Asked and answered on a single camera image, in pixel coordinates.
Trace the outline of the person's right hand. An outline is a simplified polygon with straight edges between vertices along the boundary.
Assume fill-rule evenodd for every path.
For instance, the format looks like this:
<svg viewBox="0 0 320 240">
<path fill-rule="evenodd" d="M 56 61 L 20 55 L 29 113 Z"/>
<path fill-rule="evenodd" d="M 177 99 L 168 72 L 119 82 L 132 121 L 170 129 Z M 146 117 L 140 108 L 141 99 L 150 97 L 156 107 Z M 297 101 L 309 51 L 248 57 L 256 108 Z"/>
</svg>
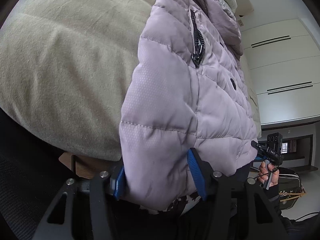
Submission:
<svg viewBox="0 0 320 240">
<path fill-rule="evenodd" d="M 278 185 L 279 179 L 279 170 L 272 164 L 266 165 L 266 162 L 263 161 L 259 166 L 259 177 L 258 180 L 264 184 L 268 181 L 269 175 L 272 174 L 272 178 L 270 180 L 270 187 Z"/>
</svg>

